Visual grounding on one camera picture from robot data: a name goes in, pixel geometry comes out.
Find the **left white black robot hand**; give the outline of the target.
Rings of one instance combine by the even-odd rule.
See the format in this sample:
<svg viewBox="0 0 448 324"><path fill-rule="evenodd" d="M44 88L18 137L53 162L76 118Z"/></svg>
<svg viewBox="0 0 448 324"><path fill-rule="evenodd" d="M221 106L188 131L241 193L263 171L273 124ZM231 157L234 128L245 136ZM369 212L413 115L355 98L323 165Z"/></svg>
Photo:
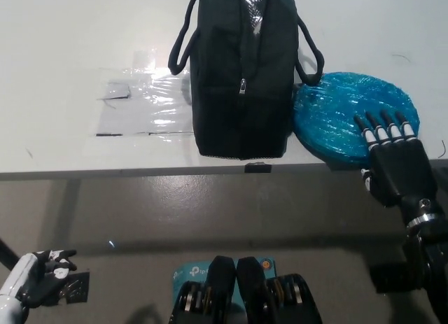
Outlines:
<svg viewBox="0 0 448 324"><path fill-rule="evenodd" d="M75 250L37 251L23 255L1 287L1 296L35 309L56 296L77 270L71 257Z"/></svg>

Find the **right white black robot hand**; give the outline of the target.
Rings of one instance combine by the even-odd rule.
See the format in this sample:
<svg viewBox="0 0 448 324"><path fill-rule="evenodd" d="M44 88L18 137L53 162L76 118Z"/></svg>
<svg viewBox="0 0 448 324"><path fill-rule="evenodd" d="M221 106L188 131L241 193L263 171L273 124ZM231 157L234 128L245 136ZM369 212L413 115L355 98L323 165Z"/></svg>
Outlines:
<svg viewBox="0 0 448 324"><path fill-rule="evenodd" d="M367 144L365 186L383 206L402 206L436 198L438 185L422 142L400 111L381 110L382 122L371 112L354 122Z"/></svg>

